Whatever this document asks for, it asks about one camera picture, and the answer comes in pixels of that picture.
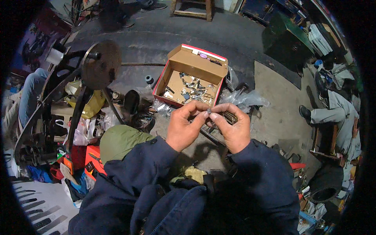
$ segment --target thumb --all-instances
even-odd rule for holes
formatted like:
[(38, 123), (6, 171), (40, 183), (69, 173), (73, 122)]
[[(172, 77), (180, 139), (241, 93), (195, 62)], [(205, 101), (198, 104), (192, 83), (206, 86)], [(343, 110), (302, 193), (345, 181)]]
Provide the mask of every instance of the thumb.
[(211, 113), (209, 115), (209, 118), (218, 126), (218, 128), (222, 132), (227, 132), (227, 130), (231, 128), (231, 125), (226, 121), (226, 119), (219, 114)]
[(190, 126), (196, 130), (200, 130), (201, 127), (205, 124), (206, 119), (208, 118), (208, 112), (199, 113), (190, 124)]

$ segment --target navy blue jacket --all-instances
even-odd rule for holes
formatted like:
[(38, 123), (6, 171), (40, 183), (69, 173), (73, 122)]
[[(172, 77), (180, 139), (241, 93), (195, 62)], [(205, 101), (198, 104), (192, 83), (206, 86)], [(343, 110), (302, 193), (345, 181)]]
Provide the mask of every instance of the navy blue jacket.
[(299, 199), (274, 150), (252, 140), (231, 155), (238, 172), (213, 198), (192, 180), (168, 186), (178, 154), (158, 136), (107, 162), (69, 234), (298, 234)]

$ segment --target hand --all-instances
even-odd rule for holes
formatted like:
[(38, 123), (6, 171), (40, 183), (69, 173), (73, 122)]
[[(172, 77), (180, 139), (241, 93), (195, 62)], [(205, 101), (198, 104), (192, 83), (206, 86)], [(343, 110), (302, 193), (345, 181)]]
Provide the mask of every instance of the hand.
[(354, 125), (353, 125), (353, 130), (352, 130), (352, 137), (355, 139), (356, 136), (358, 135), (358, 118), (354, 118)]
[[(193, 100), (171, 113), (171, 121), (167, 129), (166, 143), (174, 150), (181, 152), (190, 146), (199, 136), (201, 127), (209, 117), (207, 104)], [(196, 116), (192, 123), (189, 116)]]
[[(220, 104), (211, 108), (209, 118), (221, 130), (227, 148), (231, 153), (242, 151), (251, 141), (250, 119), (247, 114), (231, 103)], [(238, 117), (234, 125), (230, 125), (219, 112), (229, 111)]]

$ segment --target green cabinet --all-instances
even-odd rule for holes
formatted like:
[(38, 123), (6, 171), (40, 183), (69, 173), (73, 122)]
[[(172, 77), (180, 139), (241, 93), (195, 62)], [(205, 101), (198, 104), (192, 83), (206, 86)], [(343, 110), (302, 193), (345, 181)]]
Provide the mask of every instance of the green cabinet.
[(279, 12), (262, 32), (262, 43), (265, 54), (292, 71), (314, 54), (305, 32)]

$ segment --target stool leg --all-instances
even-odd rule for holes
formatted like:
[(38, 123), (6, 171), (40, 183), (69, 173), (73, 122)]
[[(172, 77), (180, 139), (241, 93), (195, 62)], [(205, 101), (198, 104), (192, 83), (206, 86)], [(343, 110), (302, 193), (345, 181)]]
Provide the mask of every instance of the stool leg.
[(173, 17), (173, 16), (174, 16), (175, 9), (176, 9), (176, 1), (177, 1), (177, 0), (172, 0), (172, 1), (171, 1), (170, 17)]
[(212, 21), (212, 0), (206, 0), (206, 21)]

